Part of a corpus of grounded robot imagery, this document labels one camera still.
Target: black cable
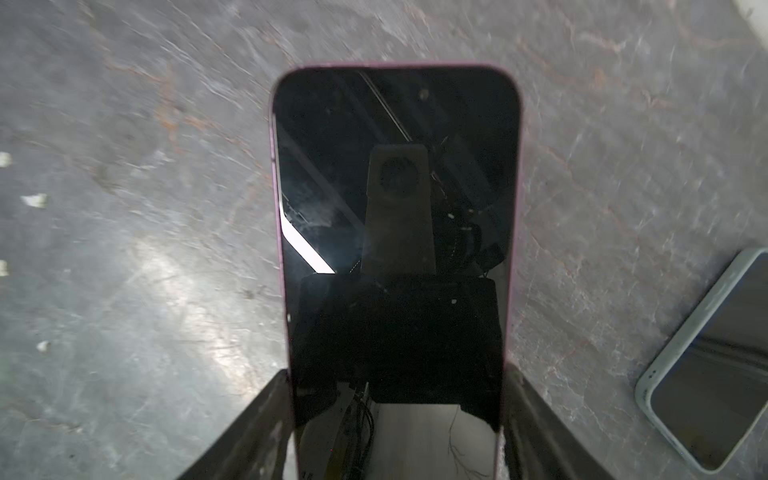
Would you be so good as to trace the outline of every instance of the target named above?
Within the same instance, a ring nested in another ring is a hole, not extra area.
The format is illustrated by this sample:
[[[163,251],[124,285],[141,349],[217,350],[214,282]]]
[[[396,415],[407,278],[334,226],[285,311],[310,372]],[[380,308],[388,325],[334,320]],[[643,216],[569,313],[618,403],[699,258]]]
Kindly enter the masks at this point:
[[[472,480],[475,478],[476,480],[480,480],[481,478],[487,478],[488,475],[484,473],[480,473],[477,470],[474,470],[472,468],[469,468],[460,457],[463,457],[464,454],[461,450],[458,449],[456,445],[453,445],[452,440],[452,434],[453,434],[453,424],[456,422],[456,416],[458,415],[458,411],[461,408],[461,406],[456,407],[456,413],[453,414],[453,420],[451,421],[451,426],[448,428],[448,451],[451,455],[453,455],[453,465],[456,468],[456,475],[458,475],[459,467],[461,467],[461,470],[464,472],[464,475],[467,477],[468,480]]]
[[[355,411],[355,425],[357,433],[357,443],[355,444],[355,456],[353,457],[353,468],[357,467],[362,455],[362,409],[358,406]]]
[[[373,432],[374,432],[373,414],[371,413],[366,403],[360,397],[355,395],[354,398],[355,398],[355,401],[358,403],[358,405],[362,407],[361,409],[358,409],[358,410],[360,412],[363,412],[364,416],[366,417],[370,432],[368,434],[368,442],[366,442],[365,449],[362,451],[361,455],[358,455],[356,464],[351,469],[351,472],[349,475],[350,480],[358,480],[362,478],[362,469],[365,466],[366,460],[368,459],[368,454],[370,453],[370,450],[371,450],[371,444],[373,443]],[[362,422],[359,423],[357,431],[358,431],[358,446],[356,448],[356,453],[359,452],[359,446],[362,443]]]
[[[363,412],[366,414],[366,419],[368,420],[368,428],[370,430],[368,434],[368,442],[366,442],[366,449],[362,451],[362,456],[360,457],[360,467],[362,468],[362,465],[365,463],[366,459],[368,458],[368,454],[371,450],[371,444],[373,443],[373,414],[371,413],[370,409],[366,405],[366,403],[360,398],[355,397],[355,400],[364,408]]]

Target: pink smartphone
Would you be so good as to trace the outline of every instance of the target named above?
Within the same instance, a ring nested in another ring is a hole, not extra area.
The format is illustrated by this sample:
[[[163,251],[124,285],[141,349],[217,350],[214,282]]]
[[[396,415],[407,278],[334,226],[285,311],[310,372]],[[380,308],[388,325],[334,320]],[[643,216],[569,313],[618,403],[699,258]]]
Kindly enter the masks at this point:
[[[494,478],[522,101],[490,65],[317,65],[271,138],[298,472]]]

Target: phone screen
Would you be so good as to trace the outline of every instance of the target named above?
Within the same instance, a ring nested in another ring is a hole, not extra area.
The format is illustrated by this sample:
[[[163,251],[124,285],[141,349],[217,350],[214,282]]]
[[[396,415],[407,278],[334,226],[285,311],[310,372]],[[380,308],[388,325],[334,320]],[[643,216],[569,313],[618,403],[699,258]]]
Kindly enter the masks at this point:
[[[279,83],[299,478],[493,475],[520,112],[492,68]]]
[[[768,402],[768,255],[760,254],[654,390],[656,415],[718,469]]]

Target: pink phone frame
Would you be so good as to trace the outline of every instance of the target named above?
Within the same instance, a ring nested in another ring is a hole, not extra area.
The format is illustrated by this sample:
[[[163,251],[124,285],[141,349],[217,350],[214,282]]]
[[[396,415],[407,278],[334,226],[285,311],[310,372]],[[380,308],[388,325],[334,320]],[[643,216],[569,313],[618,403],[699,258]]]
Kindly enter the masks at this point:
[[[518,231],[518,220],[520,217],[520,203],[522,200],[522,191],[521,191],[521,177],[522,177],[522,141],[523,141],[523,130],[525,126],[525,103],[523,102],[523,96],[521,95],[520,87],[518,87],[517,82],[515,79],[500,65],[496,65],[493,63],[488,62],[475,62],[475,61],[458,61],[458,62],[451,62],[451,61],[434,61],[434,62],[384,62],[384,61],[362,61],[362,62],[329,62],[329,63],[316,63],[316,64],[307,64],[307,65],[300,65],[294,68],[291,68],[288,71],[285,71],[282,75],[278,77],[278,79],[275,80],[272,91],[270,92],[270,102],[268,104],[268,118],[270,122],[270,157],[271,157],[271,163],[272,163],[272,192],[274,193],[275,198],[275,225],[276,225],[276,236],[277,236],[277,259],[280,264],[280,295],[282,297],[283,301],[283,328],[284,333],[286,337],[286,361],[288,364],[288,376],[290,378],[290,343],[288,342],[288,316],[287,316],[287,305],[286,305],[286,293],[285,293],[285,272],[284,272],[284,265],[283,265],[283,231],[282,226],[280,225],[280,193],[279,193],[279,186],[278,186],[278,177],[277,177],[277,155],[276,155],[276,125],[275,125],[275,119],[274,115],[272,115],[273,111],[273,105],[275,101],[275,95],[277,93],[277,88],[280,86],[280,83],[283,82],[283,80],[288,76],[291,75],[297,71],[307,70],[307,69],[317,69],[317,68],[378,68],[381,70],[384,69],[394,69],[394,68],[435,68],[435,67],[454,67],[454,68],[487,68],[489,70],[493,70],[503,77],[505,77],[511,86],[515,89],[515,93],[518,95],[518,100],[520,102],[520,124],[518,129],[518,144],[517,144],[517,151],[515,152],[515,156],[513,157],[513,160],[517,158],[517,166],[515,168],[515,175],[516,175],[516,185],[515,185],[515,212],[513,213],[512,218],[512,232],[510,233],[510,262],[509,262],[509,272],[508,272],[508,284],[509,289],[507,292],[507,322],[504,327],[504,352],[506,356],[508,344],[507,344],[507,335],[510,331],[511,325],[512,325],[512,271],[515,265],[515,245],[517,242],[515,242],[515,235]],[[504,365],[502,366],[502,371],[504,374],[506,374],[507,371],[507,361],[505,359]],[[503,399],[504,395],[502,392],[501,398],[499,399],[499,412],[503,412]],[[291,417],[293,417],[293,395],[291,395]],[[499,461],[501,460],[499,458],[499,452],[500,452],[500,443],[501,442],[501,431],[499,431],[499,434],[496,438],[496,451],[494,454],[494,471],[493,471],[493,478],[497,478],[498,476],[498,468],[499,468]]]

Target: cable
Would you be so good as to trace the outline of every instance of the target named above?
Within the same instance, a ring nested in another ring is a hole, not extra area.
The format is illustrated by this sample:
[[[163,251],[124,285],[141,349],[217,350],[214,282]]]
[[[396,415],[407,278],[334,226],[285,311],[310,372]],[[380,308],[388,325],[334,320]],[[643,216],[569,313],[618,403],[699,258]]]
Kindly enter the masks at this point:
[[[468,480],[472,480],[473,478],[475,480],[480,480],[481,478],[487,478],[488,475],[484,473],[480,473],[477,470],[474,470],[472,468],[469,468],[459,457],[463,457],[464,454],[461,450],[458,449],[456,445],[453,445],[452,441],[452,434],[453,434],[453,424],[456,422],[456,416],[458,415],[458,411],[461,408],[461,406],[456,407],[456,413],[453,414],[453,420],[451,421],[451,426],[448,428],[448,451],[451,455],[453,455],[453,465],[456,468],[456,475],[458,475],[459,467],[464,472],[464,475],[467,477]]]
[[[368,421],[368,428],[369,428],[369,434],[368,434],[368,442],[366,442],[366,447],[362,451],[362,454],[357,454],[358,459],[356,461],[356,464],[352,467],[349,479],[350,480],[358,480],[362,478],[362,469],[366,464],[366,460],[368,459],[368,454],[371,450],[371,444],[373,443],[373,432],[374,432],[374,423],[373,423],[373,414],[371,413],[370,409],[366,405],[366,403],[357,395],[355,395],[355,401],[358,403],[359,406],[362,408],[359,409],[360,412],[364,414],[366,417],[366,420]],[[359,446],[360,443],[362,443],[362,421],[358,425],[358,446],[356,448],[356,452],[359,452]]]

